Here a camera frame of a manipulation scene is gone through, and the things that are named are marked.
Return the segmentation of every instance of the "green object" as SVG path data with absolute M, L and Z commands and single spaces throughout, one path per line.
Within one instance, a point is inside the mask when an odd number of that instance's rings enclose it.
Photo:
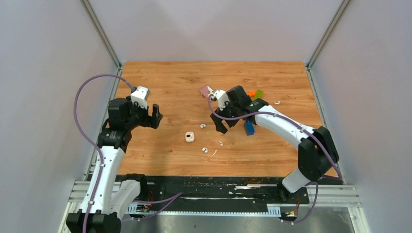
M 263 91 L 262 90 L 257 90 L 255 96 L 253 97 L 252 100 L 256 100 L 258 98 L 262 98 Z

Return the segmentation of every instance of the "blue block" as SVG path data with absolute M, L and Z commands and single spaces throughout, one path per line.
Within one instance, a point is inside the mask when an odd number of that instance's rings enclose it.
M 246 120 L 245 124 L 244 124 L 245 130 L 246 130 L 246 135 L 250 136 L 250 135 L 254 135 L 255 134 L 255 129 L 253 128 L 253 124 Z

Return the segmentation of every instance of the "small white object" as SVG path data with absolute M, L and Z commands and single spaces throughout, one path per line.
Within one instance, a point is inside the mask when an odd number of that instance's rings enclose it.
M 193 132 L 186 132 L 185 133 L 185 140 L 186 140 L 186 142 L 194 142 L 194 133 Z

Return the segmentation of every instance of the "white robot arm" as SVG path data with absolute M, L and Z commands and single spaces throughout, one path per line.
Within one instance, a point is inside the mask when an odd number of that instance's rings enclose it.
M 148 88 L 139 86 L 134 88 L 130 96 L 109 102 L 109 117 L 102 126 L 97 143 L 102 151 L 103 161 L 100 158 L 96 161 L 96 169 L 79 211 L 70 213 L 66 219 L 66 225 L 72 233 L 82 232 L 87 211 L 87 232 L 119 233 L 120 220 L 129 204 L 136 197 L 147 194 L 146 178 L 138 174 L 126 175 L 113 196 L 112 190 L 120 163 L 132 138 L 131 131 L 137 126 L 157 129 L 163 118 L 157 104 L 153 104 L 152 116 L 149 115 L 149 93 Z
M 242 118 L 271 130 L 298 150 L 298 167 L 280 183 L 283 188 L 280 196 L 283 199 L 309 182 L 317 181 L 332 167 L 312 137 L 316 137 L 322 143 L 334 163 L 339 160 L 331 135 L 325 127 L 314 129 L 288 118 L 264 100 L 252 101 L 241 86 L 236 86 L 228 92 L 216 90 L 211 99 L 219 103 L 218 109 L 210 115 L 217 131 L 227 132 L 227 128 L 222 124 L 223 119 L 229 127 L 233 127 Z

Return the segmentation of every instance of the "white wall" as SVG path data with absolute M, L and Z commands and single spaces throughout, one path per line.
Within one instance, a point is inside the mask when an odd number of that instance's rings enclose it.
M 125 61 L 304 61 L 342 0 L 90 0 Z
M 0 1 L 1 232 L 57 232 L 90 161 L 91 146 L 73 120 L 74 96 L 88 77 L 114 71 L 80 1 Z M 90 135 L 110 84 L 90 83 L 79 100 Z
M 412 1 L 353 0 L 313 71 L 371 232 L 412 232 Z

